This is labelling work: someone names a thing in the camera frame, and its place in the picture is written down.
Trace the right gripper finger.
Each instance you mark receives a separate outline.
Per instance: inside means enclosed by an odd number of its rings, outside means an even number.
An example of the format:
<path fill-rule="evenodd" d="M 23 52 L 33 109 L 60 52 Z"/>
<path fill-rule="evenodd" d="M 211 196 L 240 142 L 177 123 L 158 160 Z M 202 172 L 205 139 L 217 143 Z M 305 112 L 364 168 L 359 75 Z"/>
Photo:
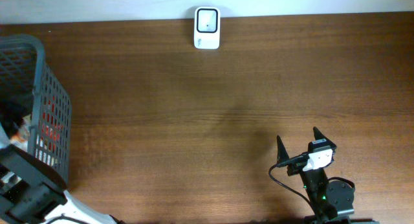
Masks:
<path fill-rule="evenodd" d="M 290 157 L 279 135 L 276 137 L 276 143 L 278 148 L 277 165 L 285 165 L 285 162 L 288 161 Z"/>
<path fill-rule="evenodd" d="M 332 150 L 336 149 L 336 145 L 328 139 L 316 126 L 313 127 L 315 141 L 312 141 L 314 149 L 329 146 Z"/>

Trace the red snack packet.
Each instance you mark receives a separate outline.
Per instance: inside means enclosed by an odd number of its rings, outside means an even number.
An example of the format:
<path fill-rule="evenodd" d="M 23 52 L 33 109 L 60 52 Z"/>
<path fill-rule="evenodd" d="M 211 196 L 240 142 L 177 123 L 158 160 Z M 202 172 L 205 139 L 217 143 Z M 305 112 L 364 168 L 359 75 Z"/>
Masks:
<path fill-rule="evenodd" d="M 43 147 L 55 156 L 67 149 L 67 118 L 63 101 L 57 96 L 43 97 L 39 119 Z"/>

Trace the cream chips bag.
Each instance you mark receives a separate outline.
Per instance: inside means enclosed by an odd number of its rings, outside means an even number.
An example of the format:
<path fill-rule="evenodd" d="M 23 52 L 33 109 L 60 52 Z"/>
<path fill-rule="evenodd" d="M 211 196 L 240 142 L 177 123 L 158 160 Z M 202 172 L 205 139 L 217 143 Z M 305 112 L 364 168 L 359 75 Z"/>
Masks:
<path fill-rule="evenodd" d="M 14 133 L 10 137 L 10 143 L 19 149 L 28 151 L 28 140 L 30 139 L 31 115 L 24 116 L 18 124 L 14 123 Z"/>

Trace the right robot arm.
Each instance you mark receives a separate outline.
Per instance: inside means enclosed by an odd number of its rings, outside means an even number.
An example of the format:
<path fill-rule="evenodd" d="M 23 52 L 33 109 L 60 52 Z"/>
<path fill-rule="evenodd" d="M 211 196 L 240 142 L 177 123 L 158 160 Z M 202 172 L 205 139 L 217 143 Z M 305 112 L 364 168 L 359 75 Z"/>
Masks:
<path fill-rule="evenodd" d="M 307 151 L 289 157 L 280 136 L 277 136 L 277 163 L 272 168 L 287 168 L 287 175 L 300 175 L 307 196 L 278 182 L 283 188 L 302 197 L 314 214 L 304 218 L 305 223 L 350 223 L 354 214 L 353 201 L 355 185 L 352 181 L 326 176 L 324 168 L 334 162 L 336 145 L 318 128 L 313 128 L 314 141 L 309 142 Z"/>

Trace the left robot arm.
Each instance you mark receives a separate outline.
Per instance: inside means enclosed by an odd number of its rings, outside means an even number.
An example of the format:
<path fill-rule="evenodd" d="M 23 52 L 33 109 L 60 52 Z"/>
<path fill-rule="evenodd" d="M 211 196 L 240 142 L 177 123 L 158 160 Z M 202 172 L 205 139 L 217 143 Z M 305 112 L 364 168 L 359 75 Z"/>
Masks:
<path fill-rule="evenodd" d="M 50 166 L 11 143 L 24 126 L 25 108 L 1 101 L 1 219 L 8 223 L 111 223 L 123 221 L 99 213 L 67 191 Z"/>

